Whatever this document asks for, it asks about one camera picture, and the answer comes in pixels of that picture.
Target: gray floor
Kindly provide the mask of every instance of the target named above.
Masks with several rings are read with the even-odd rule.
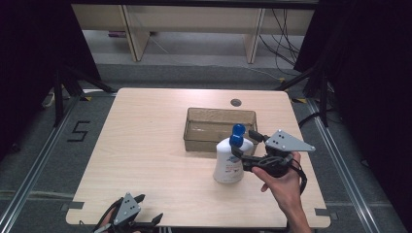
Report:
[[[255,63],[247,64],[241,35],[155,33],[142,61],[137,63],[131,60],[124,38],[109,38],[104,31],[85,31],[85,36],[103,81],[112,87],[273,89],[279,79],[289,80],[296,74],[288,62],[277,59],[262,43],[258,45]],[[270,36],[263,38],[276,48]],[[291,37],[296,47],[300,47],[302,40],[303,37]],[[292,59],[288,50],[280,52]],[[300,83],[291,87],[289,96],[303,97],[303,86]],[[83,87],[93,88],[86,83]],[[63,207],[76,192],[113,100],[111,96],[99,96],[76,104],[11,232],[90,232],[89,226],[66,224]],[[308,104],[292,103],[292,107],[298,121],[311,114]],[[79,137],[72,133],[79,120],[89,121],[81,125],[88,132],[87,137],[81,143],[70,143],[70,139]],[[42,150],[52,132],[52,122],[53,106],[33,119],[19,140],[23,145],[21,151],[11,152],[0,164],[1,210],[8,206]],[[328,130],[380,232],[406,232],[373,174],[361,165],[361,154],[339,114],[328,114],[328,122]],[[301,131],[304,140],[317,148],[309,155],[332,217],[331,226],[318,232],[370,232],[362,224],[316,121],[307,122]]]

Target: black wire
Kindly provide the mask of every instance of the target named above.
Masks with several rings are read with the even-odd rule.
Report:
[[[263,42],[263,44],[267,47],[267,49],[273,53],[275,53],[277,56],[281,57],[282,59],[284,59],[285,61],[287,61],[290,65],[294,65],[294,63],[292,61],[290,61],[287,57],[283,56],[282,54],[280,54],[279,52],[277,52],[276,50],[272,49],[269,45],[267,45],[267,43],[263,40],[263,38],[259,35],[261,41]]]
[[[100,220],[97,222],[96,226],[93,229],[93,232],[96,231],[97,229],[100,228],[101,223],[103,222],[104,218],[109,214],[109,212],[115,208],[118,204],[120,204],[123,201],[123,198],[119,199],[118,201],[116,201],[115,203],[113,203],[109,209],[107,209],[107,211],[103,214],[103,216],[100,218]]]
[[[268,49],[269,51],[273,52],[273,53],[276,55],[276,56],[275,56],[276,68],[277,68],[280,72],[282,72],[283,74],[285,74],[285,75],[289,75],[289,76],[294,76],[294,77],[295,77],[295,76],[296,76],[295,74],[290,74],[290,73],[288,73],[288,72],[285,72],[285,71],[283,71],[283,70],[279,67],[279,65],[278,65],[278,56],[281,57],[282,59],[284,59],[285,61],[289,62],[290,65],[292,65],[292,66],[294,66],[294,63],[291,62],[290,60],[288,60],[285,56],[283,56],[283,55],[280,54],[279,52],[277,52],[277,51],[275,51],[274,49],[272,49],[269,45],[267,45],[266,42],[263,40],[263,38],[262,38],[260,35],[259,35],[259,37],[260,37],[261,41],[263,42],[263,44],[267,47],[267,49]]]
[[[278,23],[279,28],[281,29],[281,39],[282,37],[285,37],[285,40],[287,41],[289,47],[287,48],[290,51],[294,51],[292,48],[294,48],[295,50],[297,50],[297,52],[299,52],[299,49],[297,47],[295,47],[291,41],[289,40],[289,35],[288,35],[288,26],[287,26],[287,18],[288,18],[288,14],[287,14],[287,10],[284,9],[284,26],[282,27],[278,17],[276,16],[275,11],[272,9],[272,13],[273,16],[275,16],[276,22]]]
[[[332,112],[332,111],[335,111],[335,109],[331,108],[331,109],[326,110],[326,112]],[[316,112],[314,114],[311,114],[310,116],[307,116],[305,119],[300,121],[300,123],[298,124],[299,128],[301,128],[303,126],[303,124],[305,124],[307,121],[311,120],[314,117],[318,117],[320,114],[321,113]]]

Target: human hand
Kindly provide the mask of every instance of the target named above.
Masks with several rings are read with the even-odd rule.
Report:
[[[294,160],[300,162],[299,152],[293,151],[292,155]],[[295,161],[292,165],[299,167]],[[252,172],[264,182],[261,191],[265,192],[269,188],[283,212],[300,204],[299,175],[294,170],[289,169],[281,178],[274,178],[258,167],[253,167]]]
[[[295,160],[292,166],[298,168],[300,153],[293,151],[292,155]],[[289,169],[288,173],[281,178],[274,178],[258,167],[253,167],[252,172],[264,182],[260,189],[262,192],[270,189],[279,208],[290,222],[292,232],[311,232],[300,200],[300,176],[293,169]]]

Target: bottle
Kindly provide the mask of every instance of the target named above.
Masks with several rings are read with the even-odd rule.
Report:
[[[243,124],[233,125],[232,135],[216,145],[217,161],[213,178],[219,183],[237,183],[243,178],[243,165],[240,158],[231,152],[235,146],[245,154],[250,154],[254,144],[243,138],[246,128]]]

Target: cable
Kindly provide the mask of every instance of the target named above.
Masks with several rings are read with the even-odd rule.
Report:
[[[285,74],[285,75],[289,75],[289,76],[296,76],[295,74],[290,74],[288,72],[283,71],[279,65],[278,65],[278,57],[281,57],[282,59],[284,59],[285,61],[287,61],[288,63],[290,63],[290,65],[294,66],[294,63],[292,61],[290,61],[289,59],[287,59],[285,56],[283,56],[282,54],[280,54],[279,52],[277,52],[276,50],[272,49],[270,46],[268,46],[266,44],[266,42],[263,40],[263,38],[259,35],[261,41],[263,42],[263,44],[266,46],[266,48],[273,52],[276,56],[275,56],[275,64],[276,64],[276,69],[278,69],[281,73]]]
[[[295,52],[296,52],[296,51],[299,52],[299,49],[298,49],[297,47],[295,47],[295,46],[291,43],[291,41],[289,40],[288,25],[287,25],[288,11],[287,11],[286,9],[284,9],[284,26],[283,26],[283,27],[282,27],[279,19],[277,18],[276,14],[275,14],[275,11],[274,11],[273,9],[272,9],[272,13],[273,13],[273,16],[275,16],[276,22],[278,23],[278,26],[279,26],[279,28],[280,28],[280,30],[281,30],[281,32],[282,32],[282,34],[281,34],[281,39],[280,39],[279,42],[278,42],[273,36],[272,36],[272,37],[273,37],[273,39],[274,39],[276,42],[278,42],[278,45],[281,45],[282,38],[285,37],[285,40],[287,41],[288,46],[289,46],[287,49],[291,52],[291,56],[292,56],[292,58],[293,58],[293,60],[294,60],[295,58],[297,58]]]

